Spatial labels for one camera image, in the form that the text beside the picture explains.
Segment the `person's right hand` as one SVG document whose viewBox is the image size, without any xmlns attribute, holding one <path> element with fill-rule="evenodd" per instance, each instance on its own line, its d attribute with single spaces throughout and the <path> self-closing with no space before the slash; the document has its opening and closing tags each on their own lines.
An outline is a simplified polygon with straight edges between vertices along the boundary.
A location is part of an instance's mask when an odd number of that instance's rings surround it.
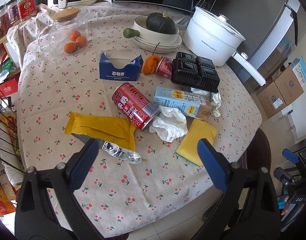
<svg viewBox="0 0 306 240">
<path fill-rule="evenodd" d="M 284 200 L 285 201 L 285 206 L 284 206 L 284 209 L 282 210 L 282 213 L 281 213 L 282 216 L 284 216 L 289 210 L 288 199 L 289 199 L 289 196 L 286 196 L 286 198 Z"/>
</svg>

